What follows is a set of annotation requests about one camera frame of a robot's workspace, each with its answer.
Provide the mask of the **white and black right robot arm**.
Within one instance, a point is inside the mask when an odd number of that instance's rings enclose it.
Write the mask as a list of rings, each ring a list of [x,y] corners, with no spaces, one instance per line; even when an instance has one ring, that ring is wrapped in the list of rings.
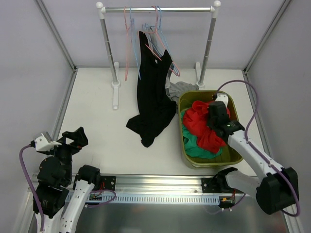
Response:
[[[298,174],[292,168],[285,168],[264,151],[260,150],[248,137],[247,129],[236,120],[230,120],[223,101],[214,101],[208,107],[207,125],[217,136],[239,153],[251,166],[257,179],[234,169],[217,180],[217,187],[226,193],[238,189],[256,199],[266,214],[281,211],[289,215],[285,208],[296,205],[300,215]]]

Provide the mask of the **red tank top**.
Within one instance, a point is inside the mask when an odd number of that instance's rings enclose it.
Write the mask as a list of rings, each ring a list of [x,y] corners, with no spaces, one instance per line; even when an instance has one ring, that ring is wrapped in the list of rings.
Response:
[[[225,142],[207,126],[208,106],[213,101],[203,102],[196,100],[192,107],[181,113],[182,125],[184,125],[192,135],[198,137],[199,147],[214,154],[226,146]]]

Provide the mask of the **green tank top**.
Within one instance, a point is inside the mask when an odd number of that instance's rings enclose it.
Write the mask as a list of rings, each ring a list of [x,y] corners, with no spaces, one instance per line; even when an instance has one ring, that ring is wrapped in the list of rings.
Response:
[[[214,154],[208,150],[199,147],[197,144],[198,137],[192,135],[184,125],[182,125],[182,135],[183,135],[184,151],[189,157],[201,159],[213,159],[220,156],[223,152],[223,149],[219,149],[218,152]]]

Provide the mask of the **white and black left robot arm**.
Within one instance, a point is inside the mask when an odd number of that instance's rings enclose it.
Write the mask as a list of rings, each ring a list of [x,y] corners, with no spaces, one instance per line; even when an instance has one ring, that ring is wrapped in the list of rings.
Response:
[[[43,233],[73,233],[91,191],[100,187],[100,169],[83,165],[72,177],[72,157],[88,145],[84,128],[62,133],[54,141],[47,132],[31,143],[47,156],[37,175],[34,212]]]

